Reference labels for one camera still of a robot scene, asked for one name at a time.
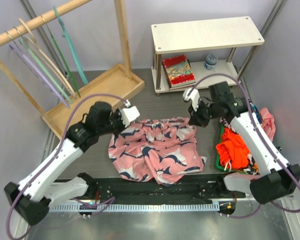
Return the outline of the teal hanger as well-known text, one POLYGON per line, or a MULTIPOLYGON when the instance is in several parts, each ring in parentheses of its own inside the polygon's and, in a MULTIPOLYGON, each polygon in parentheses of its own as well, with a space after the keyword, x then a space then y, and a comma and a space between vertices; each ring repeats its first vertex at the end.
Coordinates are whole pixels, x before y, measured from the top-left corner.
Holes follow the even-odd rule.
POLYGON ((76 65, 77 71, 79 73, 79 76, 80 76, 83 84, 87 85, 89 82, 88 82, 88 79, 87 79, 87 77, 86 77, 86 75, 85 75, 85 73, 83 71, 81 62, 79 60, 79 57, 78 57, 77 51, 75 49, 75 46, 74 46, 74 44, 73 44, 73 42, 71 40, 71 37, 69 36, 69 33, 68 33, 68 31, 67 31, 67 29, 65 27, 65 24, 64 24, 63 20, 61 19, 60 14, 59 14, 59 12, 58 12, 58 10, 57 10, 57 8, 55 6, 53 6, 53 10, 54 10, 54 13, 55 13, 55 15, 57 17, 57 20, 58 20, 58 22, 59 22, 59 24, 61 26, 61 29, 63 31, 63 35, 62 36, 66 39, 67 44, 69 46, 69 49, 70 49, 70 52, 72 54, 72 57, 73 57, 75 65, 76 65))

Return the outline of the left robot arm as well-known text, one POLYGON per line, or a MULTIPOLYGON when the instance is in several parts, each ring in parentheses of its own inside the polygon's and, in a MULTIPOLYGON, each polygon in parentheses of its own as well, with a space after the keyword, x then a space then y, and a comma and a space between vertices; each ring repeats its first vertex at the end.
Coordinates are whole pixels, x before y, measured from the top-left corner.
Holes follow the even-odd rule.
POLYGON ((4 193, 10 204, 6 225, 12 213, 17 212, 30 226, 41 222, 49 210, 67 200, 81 197, 90 200, 97 192, 93 178, 80 173, 70 181, 51 188, 51 184, 75 160, 81 157, 99 138, 107 134, 119 134, 131 121, 128 112, 136 119, 135 107, 112 110, 111 105, 97 101, 83 114, 80 121, 67 124, 65 132, 53 152, 29 175, 18 183, 10 181, 4 193))

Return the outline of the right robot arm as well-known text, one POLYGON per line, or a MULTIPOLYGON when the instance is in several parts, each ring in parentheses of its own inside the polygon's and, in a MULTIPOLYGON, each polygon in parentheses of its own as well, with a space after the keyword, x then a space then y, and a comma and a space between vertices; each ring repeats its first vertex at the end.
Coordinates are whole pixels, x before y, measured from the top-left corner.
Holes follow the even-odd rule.
POLYGON ((183 100, 191 125, 205 127, 211 119, 223 117, 242 138, 255 160, 259 174, 228 173, 216 184, 216 193, 223 198, 233 191, 250 194, 264 205, 292 194, 300 188, 300 166, 290 164, 278 151, 260 126, 256 114, 244 98, 234 97, 226 81, 209 86, 211 103, 204 103, 197 89, 189 88, 183 100))

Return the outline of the pink patterned shorts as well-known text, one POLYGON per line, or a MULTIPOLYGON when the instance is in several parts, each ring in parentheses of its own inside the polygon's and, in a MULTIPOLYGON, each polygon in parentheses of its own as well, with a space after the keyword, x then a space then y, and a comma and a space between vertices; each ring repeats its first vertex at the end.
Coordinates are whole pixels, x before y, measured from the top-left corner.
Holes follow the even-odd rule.
POLYGON ((122 179, 167 187, 202 172, 207 161, 197 151, 196 127, 185 117, 132 123, 111 137, 108 157, 122 179))

